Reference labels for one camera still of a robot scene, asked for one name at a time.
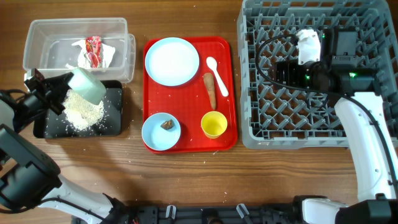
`light blue bowl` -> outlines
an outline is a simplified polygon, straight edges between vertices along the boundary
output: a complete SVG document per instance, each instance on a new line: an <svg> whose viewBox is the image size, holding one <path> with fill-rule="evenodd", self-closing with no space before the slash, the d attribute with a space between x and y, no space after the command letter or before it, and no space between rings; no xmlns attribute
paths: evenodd
<svg viewBox="0 0 398 224"><path fill-rule="evenodd" d="M174 127L164 130L160 125L165 121L173 121ZM142 139L145 144L156 151L164 151L173 147L181 136L180 123L168 113L157 113L150 116L142 127Z"/></svg>

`gray dish rack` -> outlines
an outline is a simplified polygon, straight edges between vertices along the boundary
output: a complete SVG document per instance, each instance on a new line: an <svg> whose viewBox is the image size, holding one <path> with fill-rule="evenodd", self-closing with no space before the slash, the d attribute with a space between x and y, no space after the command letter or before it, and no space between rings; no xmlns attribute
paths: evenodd
<svg viewBox="0 0 398 224"><path fill-rule="evenodd" d="M382 85L384 114L398 146L397 38L385 0L244 0L237 21L241 62L243 144L250 149L299 149L311 146L348 147L334 108L326 95L285 88L274 90L256 71L257 48L267 39L300 29L322 30L355 26L358 67L376 68ZM297 58L286 39L271 42L260 66Z"/></svg>

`white spoon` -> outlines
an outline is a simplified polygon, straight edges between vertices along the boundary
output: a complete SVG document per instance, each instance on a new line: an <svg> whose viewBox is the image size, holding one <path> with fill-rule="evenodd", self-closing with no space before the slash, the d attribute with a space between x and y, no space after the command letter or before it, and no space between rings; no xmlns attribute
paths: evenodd
<svg viewBox="0 0 398 224"><path fill-rule="evenodd" d="M216 77L218 87L221 90L221 94L223 96L228 96L229 95L228 90L226 89L226 86L223 83L223 80L221 79L220 75L217 72L217 61L216 61L216 59L214 59L213 57L208 57L206 59L206 63L207 63L207 67L212 69L212 71L214 73L214 76Z"/></svg>

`rice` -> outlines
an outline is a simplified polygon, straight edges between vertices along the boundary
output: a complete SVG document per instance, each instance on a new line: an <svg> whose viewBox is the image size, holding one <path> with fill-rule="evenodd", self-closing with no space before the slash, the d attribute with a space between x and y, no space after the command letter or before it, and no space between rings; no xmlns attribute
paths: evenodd
<svg viewBox="0 0 398 224"><path fill-rule="evenodd" d="M100 121L104 116L104 102L94 105L86 101L78 93L68 90L66 100L62 104L67 120L77 131L84 131Z"/></svg>

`carrot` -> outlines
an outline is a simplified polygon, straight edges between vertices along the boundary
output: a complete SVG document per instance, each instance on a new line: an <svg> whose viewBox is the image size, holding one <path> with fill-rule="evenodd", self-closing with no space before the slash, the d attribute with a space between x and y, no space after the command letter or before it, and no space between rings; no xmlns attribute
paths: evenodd
<svg viewBox="0 0 398 224"><path fill-rule="evenodd" d="M206 73L203 76L203 81L205 82L207 93L209 94L211 108L215 110L217 107L217 102L216 102L216 92L214 89L213 74Z"/></svg>

